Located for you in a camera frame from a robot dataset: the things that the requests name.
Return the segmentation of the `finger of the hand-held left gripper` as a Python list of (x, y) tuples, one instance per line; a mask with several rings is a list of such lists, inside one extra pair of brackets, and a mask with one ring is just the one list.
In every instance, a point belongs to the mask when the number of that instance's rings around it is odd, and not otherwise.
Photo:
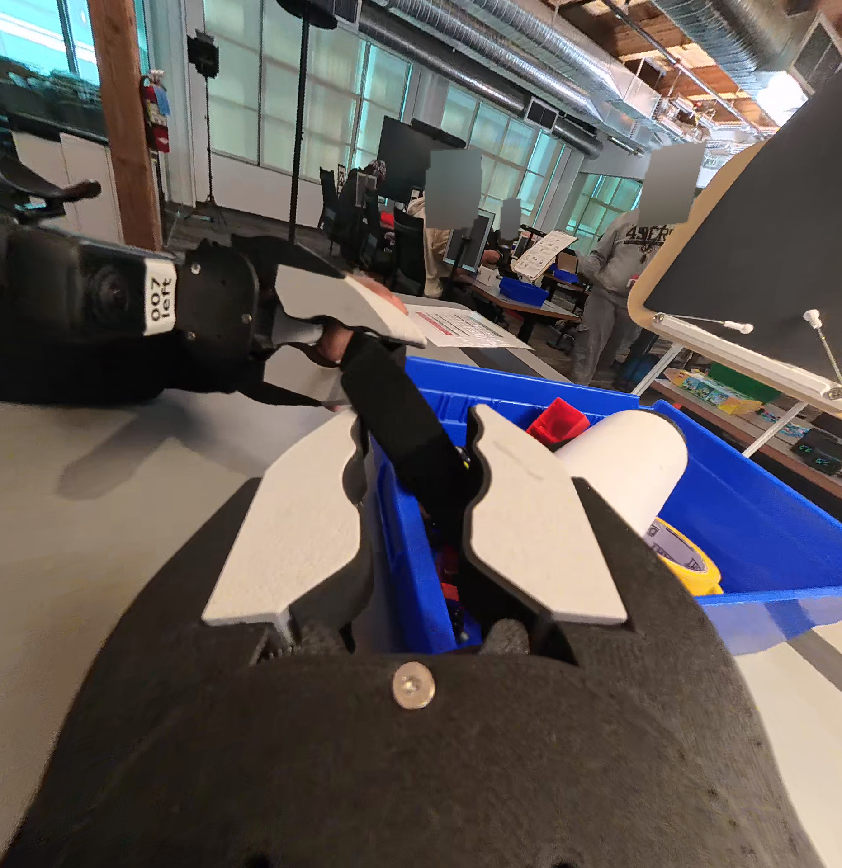
[(272, 340), (277, 347), (313, 345), (332, 322), (384, 341), (417, 348), (427, 345), (426, 336), (406, 312), (354, 277), (336, 278), (279, 265), (274, 289), (278, 304)]
[(315, 353), (285, 345), (268, 359), (263, 369), (261, 403), (265, 406), (323, 407), (342, 410), (350, 398), (342, 386), (337, 363), (321, 363)]

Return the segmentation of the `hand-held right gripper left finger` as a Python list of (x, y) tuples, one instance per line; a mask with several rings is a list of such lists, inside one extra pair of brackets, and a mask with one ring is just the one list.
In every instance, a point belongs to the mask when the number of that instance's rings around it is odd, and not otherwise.
[(339, 630), (370, 601), (364, 526), (368, 439), (358, 414), (332, 414), (264, 473), (202, 621), (268, 624), (287, 641), (318, 623)]

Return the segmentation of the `blue plastic bin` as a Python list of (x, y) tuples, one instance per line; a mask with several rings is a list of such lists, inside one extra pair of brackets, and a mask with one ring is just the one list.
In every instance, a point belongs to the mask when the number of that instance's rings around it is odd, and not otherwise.
[[(405, 370), (449, 433), (465, 444), (470, 407), (486, 404), (527, 428), (556, 397), (591, 424), (632, 410), (637, 396), (412, 356)], [(652, 408), (679, 426), (688, 464), (662, 509), (719, 568), (721, 595), (698, 599), (734, 655), (764, 651), (842, 621), (842, 524), (664, 401)], [(406, 649), (448, 653), (479, 645), (465, 616), (458, 643), (434, 553), (414, 496), (374, 444), (391, 606)]]
[(499, 295), (518, 305), (541, 308), (548, 300), (549, 291), (517, 278), (502, 277)]

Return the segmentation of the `person's left hand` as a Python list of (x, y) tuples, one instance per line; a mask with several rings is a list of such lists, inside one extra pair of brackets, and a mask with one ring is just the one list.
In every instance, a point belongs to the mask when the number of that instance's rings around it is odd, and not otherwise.
[(355, 331), (350, 328), (337, 322), (329, 323), (315, 345), (315, 356), (319, 363), (339, 366), (354, 336)]

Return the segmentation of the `black office chair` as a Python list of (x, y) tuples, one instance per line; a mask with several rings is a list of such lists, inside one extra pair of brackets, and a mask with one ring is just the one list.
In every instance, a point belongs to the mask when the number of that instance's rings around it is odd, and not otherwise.
[(394, 211), (393, 220), (391, 288), (397, 293), (422, 297), (426, 286), (424, 221), (400, 210)]

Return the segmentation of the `printed paper sheet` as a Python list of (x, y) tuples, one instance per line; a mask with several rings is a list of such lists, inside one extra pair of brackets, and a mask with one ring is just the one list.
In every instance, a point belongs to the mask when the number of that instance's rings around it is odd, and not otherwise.
[(518, 349), (530, 346), (517, 336), (460, 307), (409, 305), (410, 320), (431, 344), (459, 349)]

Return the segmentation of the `black television screen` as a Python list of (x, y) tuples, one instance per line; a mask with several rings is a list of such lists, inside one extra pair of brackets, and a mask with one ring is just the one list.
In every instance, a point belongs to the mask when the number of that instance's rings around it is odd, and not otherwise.
[(434, 150), (465, 149), (466, 141), (427, 123), (413, 119), (406, 124), (385, 116), (377, 159), (385, 164), (385, 178), (378, 184), (384, 200), (408, 203), (415, 190), (423, 191), (430, 155)]

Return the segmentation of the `black light stand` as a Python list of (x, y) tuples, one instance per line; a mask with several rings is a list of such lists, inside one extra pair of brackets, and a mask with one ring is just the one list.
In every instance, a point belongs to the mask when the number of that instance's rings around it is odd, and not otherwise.
[(293, 142), (292, 180), (289, 197), (288, 241), (295, 245), (298, 217), (298, 193), (300, 162), (303, 147), (303, 127), (306, 108), (307, 66), (310, 31), (312, 28), (333, 30), (337, 28), (335, 3), (333, 1), (278, 1), (288, 14), (300, 21), (300, 41), (298, 57), (298, 83), (296, 94), (296, 115)]

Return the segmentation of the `wooden work table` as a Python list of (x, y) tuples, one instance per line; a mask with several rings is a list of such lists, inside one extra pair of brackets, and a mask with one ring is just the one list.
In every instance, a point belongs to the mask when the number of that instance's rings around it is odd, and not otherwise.
[(449, 285), (449, 291), (457, 300), (470, 302), (473, 310), (483, 318), (507, 330), (509, 317), (519, 321), (516, 337), (530, 344), (535, 328), (539, 325), (554, 326), (557, 323), (576, 326), (582, 317), (560, 308), (548, 309), (520, 303), (486, 288), (474, 279), (459, 276)]

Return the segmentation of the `red fire extinguisher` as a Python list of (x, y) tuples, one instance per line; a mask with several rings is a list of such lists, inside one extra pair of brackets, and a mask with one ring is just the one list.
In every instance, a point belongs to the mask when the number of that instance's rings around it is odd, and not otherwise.
[(163, 84), (164, 71), (151, 69), (140, 79), (140, 97), (147, 143), (156, 154), (170, 152), (168, 119), (171, 114), (168, 93)]

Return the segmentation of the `black tripod with device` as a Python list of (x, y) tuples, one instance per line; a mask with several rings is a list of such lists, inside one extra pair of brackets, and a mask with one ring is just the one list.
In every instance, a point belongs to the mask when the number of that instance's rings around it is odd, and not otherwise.
[(194, 36), (187, 36), (188, 62), (195, 71), (203, 78), (205, 87), (205, 131), (206, 131), (206, 154), (208, 172), (208, 194), (203, 201), (210, 223), (214, 227), (220, 226), (221, 233), (227, 233), (227, 219), (216, 201), (213, 189), (213, 151), (212, 129), (210, 117), (210, 81), (213, 81), (220, 71), (220, 50), (216, 46), (214, 38), (204, 30), (197, 29)]

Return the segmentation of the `green box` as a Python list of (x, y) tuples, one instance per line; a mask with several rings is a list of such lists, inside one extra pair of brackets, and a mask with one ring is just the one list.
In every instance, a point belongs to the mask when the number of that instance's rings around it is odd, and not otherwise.
[(720, 386), (725, 386), (727, 389), (737, 392), (742, 396), (759, 401), (762, 405), (773, 403), (776, 398), (782, 395), (779, 390), (760, 383), (718, 362), (710, 364), (708, 375)]

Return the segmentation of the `white metal stand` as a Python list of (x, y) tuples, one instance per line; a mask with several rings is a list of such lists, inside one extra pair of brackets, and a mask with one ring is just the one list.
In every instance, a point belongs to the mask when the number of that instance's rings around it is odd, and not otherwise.
[[(656, 380), (660, 378), (662, 373), (669, 367), (670, 363), (683, 349), (684, 346), (682, 344), (671, 344), (669, 349), (663, 353), (663, 355), (660, 356), (650, 368), (648, 368), (642, 379), (634, 385), (631, 389), (631, 394), (642, 396), (647, 389), (654, 385)], [(774, 423), (772, 423), (768, 428), (763, 429), (760, 435), (749, 443), (746, 443), (745, 448), (741, 452), (744, 458), (752, 458), (753, 455), (761, 451), (781, 430), (793, 422), (799, 414), (806, 409), (806, 407), (806, 402), (796, 401), (785, 413), (774, 420)]]

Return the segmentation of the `black digital timers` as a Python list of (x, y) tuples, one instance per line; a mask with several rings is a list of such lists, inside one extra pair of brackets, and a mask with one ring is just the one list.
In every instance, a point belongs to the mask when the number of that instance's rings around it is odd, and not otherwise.
[(823, 429), (808, 429), (791, 446), (791, 452), (806, 466), (826, 476), (842, 472), (842, 440)]

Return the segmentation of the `metal air duct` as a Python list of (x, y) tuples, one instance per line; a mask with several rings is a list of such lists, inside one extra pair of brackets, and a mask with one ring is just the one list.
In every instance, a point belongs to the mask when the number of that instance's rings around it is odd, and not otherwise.
[(659, 95), (542, 2), (360, 2), (360, 34), (590, 159), (667, 143)]

